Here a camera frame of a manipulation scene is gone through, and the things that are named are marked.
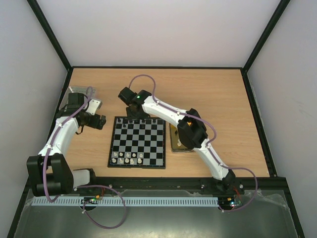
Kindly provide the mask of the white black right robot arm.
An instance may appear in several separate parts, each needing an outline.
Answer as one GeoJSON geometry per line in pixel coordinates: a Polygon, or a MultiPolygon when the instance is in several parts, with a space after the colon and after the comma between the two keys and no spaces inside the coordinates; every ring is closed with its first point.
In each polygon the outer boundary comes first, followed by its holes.
{"type": "Polygon", "coordinates": [[[145,119],[153,115],[176,127],[181,144],[195,151],[209,168],[217,191],[227,194],[233,189],[235,174],[212,147],[207,122],[195,109],[182,110],[159,100],[148,91],[136,93],[128,87],[124,87],[118,97],[127,105],[130,119],[145,119]]]}

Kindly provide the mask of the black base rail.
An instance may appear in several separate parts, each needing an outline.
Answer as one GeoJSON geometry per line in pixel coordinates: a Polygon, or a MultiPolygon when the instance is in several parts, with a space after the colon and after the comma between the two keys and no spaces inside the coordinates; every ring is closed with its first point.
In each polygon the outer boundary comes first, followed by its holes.
{"type": "Polygon", "coordinates": [[[244,194],[246,190],[255,187],[264,190],[282,190],[289,193],[290,189],[286,178],[258,177],[255,184],[254,178],[236,178],[227,189],[213,178],[128,178],[128,177],[96,177],[90,185],[111,186],[117,191],[125,190],[185,190],[198,192],[204,195],[234,195],[236,192],[244,194]]]}

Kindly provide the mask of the left controller circuit board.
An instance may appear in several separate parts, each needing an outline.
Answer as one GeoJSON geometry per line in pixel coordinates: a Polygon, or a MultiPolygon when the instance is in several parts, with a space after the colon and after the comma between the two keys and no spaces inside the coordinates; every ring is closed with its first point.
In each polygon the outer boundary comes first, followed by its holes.
{"type": "Polygon", "coordinates": [[[103,197],[102,196],[86,196],[83,197],[80,201],[80,204],[100,204],[102,201],[103,197]]]}

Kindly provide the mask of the silver metal tin lid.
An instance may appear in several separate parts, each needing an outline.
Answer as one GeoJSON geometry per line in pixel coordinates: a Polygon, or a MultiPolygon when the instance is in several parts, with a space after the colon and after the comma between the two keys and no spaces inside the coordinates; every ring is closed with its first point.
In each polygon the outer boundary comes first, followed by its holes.
{"type": "Polygon", "coordinates": [[[90,94],[90,90],[87,91],[87,87],[83,87],[83,86],[69,86],[62,98],[61,104],[59,106],[59,110],[61,110],[62,107],[64,107],[67,103],[68,103],[68,94],[69,93],[83,93],[86,96],[88,96],[90,94]]]}

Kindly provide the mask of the controller circuit board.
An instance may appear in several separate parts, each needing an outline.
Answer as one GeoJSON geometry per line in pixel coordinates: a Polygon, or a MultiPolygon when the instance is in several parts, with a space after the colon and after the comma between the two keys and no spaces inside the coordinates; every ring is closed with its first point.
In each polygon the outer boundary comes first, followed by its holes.
{"type": "Polygon", "coordinates": [[[86,196],[83,197],[80,201],[80,204],[100,204],[102,201],[103,197],[102,196],[86,196]]]}
{"type": "Polygon", "coordinates": [[[220,197],[218,198],[218,205],[223,210],[231,210],[235,207],[240,207],[242,202],[234,197],[220,197]]]}

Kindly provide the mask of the gold metal tin box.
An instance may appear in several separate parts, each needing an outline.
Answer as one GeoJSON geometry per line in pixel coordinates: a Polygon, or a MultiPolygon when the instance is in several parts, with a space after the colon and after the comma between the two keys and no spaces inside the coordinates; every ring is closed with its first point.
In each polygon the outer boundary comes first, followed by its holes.
{"type": "Polygon", "coordinates": [[[183,145],[179,139],[179,133],[177,127],[172,124],[169,125],[170,144],[172,153],[192,153],[193,149],[187,148],[183,145]]]}

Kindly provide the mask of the black enclosure frame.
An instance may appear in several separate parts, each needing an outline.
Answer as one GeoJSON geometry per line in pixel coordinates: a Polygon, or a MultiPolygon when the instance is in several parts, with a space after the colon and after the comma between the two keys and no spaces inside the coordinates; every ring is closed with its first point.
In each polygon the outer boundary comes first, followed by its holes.
{"type": "MultiPolygon", "coordinates": [[[[243,78],[243,82],[245,84],[245,89],[248,95],[248,100],[250,103],[250,107],[253,113],[253,117],[254,117],[254,121],[256,124],[256,128],[258,131],[258,135],[260,138],[260,142],[262,145],[262,149],[264,152],[264,157],[266,162],[270,161],[270,164],[272,165],[272,170],[276,172],[275,169],[275,165],[273,162],[273,158],[270,152],[270,149],[268,148],[268,142],[266,139],[266,135],[264,132],[264,128],[263,128],[263,124],[262,121],[260,119],[260,115],[259,115],[259,110],[258,107],[256,106],[256,102],[255,102],[255,98],[254,98],[254,94],[252,92],[251,89],[251,85],[250,85],[250,81],[248,79],[247,76],[247,72],[248,70],[251,68],[253,62],[255,61],[256,57],[258,56],[258,54],[260,53],[262,47],[264,46],[266,40],[268,39],[269,35],[271,34],[272,30],[274,29],[274,27],[276,26],[277,22],[279,21],[280,17],[283,15],[285,9],[287,8],[290,0],[281,0],[279,2],[279,4],[277,5],[272,17],[270,18],[268,24],[266,25],[263,33],[261,34],[261,37],[259,38],[256,46],[254,47],[252,53],[250,54],[246,64],[244,65],[244,67],[202,67],[202,66],[71,66],[64,51],[62,50],[52,28],[50,27],[40,5],[38,4],[38,2],[36,0],[27,0],[30,8],[32,9],[34,15],[36,16],[38,22],[40,23],[42,29],[44,30],[44,32],[46,33],[48,39],[50,40],[52,46],[54,47],[55,51],[57,52],[59,58],[61,59],[64,67],[67,70],[67,75],[65,78],[65,82],[61,91],[61,95],[60,95],[60,99],[58,102],[58,106],[61,103],[61,98],[62,96],[64,96],[64,93],[66,92],[66,87],[68,87],[68,84],[70,82],[70,78],[72,76],[73,70],[75,68],[133,68],[133,69],[239,69],[241,70],[241,74],[242,74],[242,78],[243,78]]],[[[14,235],[16,234],[16,230],[18,227],[18,223],[22,214],[22,205],[24,205],[24,202],[26,201],[26,190],[28,188],[28,181],[25,185],[25,188],[22,192],[21,195],[21,199],[19,201],[18,207],[16,209],[14,218],[12,220],[7,238],[13,238],[14,235]]],[[[286,196],[286,201],[288,203],[288,205],[290,205],[290,212],[292,215],[292,219],[293,219],[293,224],[295,225],[295,229],[297,232],[297,238],[304,238],[304,232],[302,229],[302,226],[300,224],[300,220],[299,217],[297,215],[297,211],[292,199],[292,196],[289,192],[289,194],[287,194],[286,196]]]]}

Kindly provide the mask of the black silver chess board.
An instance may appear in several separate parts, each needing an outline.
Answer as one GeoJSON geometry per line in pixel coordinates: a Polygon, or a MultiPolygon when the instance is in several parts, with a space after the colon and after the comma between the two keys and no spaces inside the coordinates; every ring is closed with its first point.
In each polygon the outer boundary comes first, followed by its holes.
{"type": "Polygon", "coordinates": [[[140,129],[142,119],[129,120],[115,117],[107,166],[109,168],[165,169],[166,122],[157,117],[146,118],[145,129],[140,129]],[[118,159],[134,159],[135,164],[119,164],[118,159]]]}

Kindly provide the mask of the right controller circuit board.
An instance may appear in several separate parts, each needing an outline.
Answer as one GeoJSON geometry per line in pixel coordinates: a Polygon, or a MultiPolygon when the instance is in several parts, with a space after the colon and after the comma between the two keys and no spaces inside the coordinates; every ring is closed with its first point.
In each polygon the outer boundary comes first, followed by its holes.
{"type": "Polygon", "coordinates": [[[235,207],[240,207],[242,202],[234,197],[220,197],[218,198],[218,205],[223,210],[231,210],[235,207]]]}

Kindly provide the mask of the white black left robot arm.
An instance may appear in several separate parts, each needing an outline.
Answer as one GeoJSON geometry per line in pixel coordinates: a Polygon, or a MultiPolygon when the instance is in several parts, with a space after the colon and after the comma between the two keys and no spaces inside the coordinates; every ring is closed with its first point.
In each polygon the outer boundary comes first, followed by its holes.
{"type": "Polygon", "coordinates": [[[37,155],[28,158],[26,165],[35,197],[45,196],[49,202],[54,202],[57,196],[69,194],[93,180],[93,169],[71,170],[66,154],[73,137],[81,134],[85,127],[101,130],[106,123],[106,117],[96,113],[102,102],[94,94],[92,87],[84,93],[68,93],[45,146],[37,155]]]}

